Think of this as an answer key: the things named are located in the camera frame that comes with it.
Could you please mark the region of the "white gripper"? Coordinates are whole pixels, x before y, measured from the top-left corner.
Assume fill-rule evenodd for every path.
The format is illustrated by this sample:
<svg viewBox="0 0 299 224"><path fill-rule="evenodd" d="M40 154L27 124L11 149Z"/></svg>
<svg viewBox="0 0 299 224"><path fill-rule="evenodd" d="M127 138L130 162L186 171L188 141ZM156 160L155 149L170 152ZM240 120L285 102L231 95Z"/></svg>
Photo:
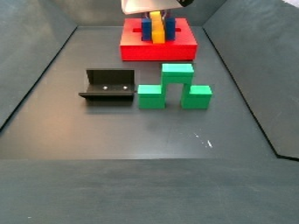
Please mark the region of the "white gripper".
<svg viewBox="0 0 299 224"><path fill-rule="evenodd" d="M126 15L148 11L179 9L192 4L194 0L120 0Z"/></svg>

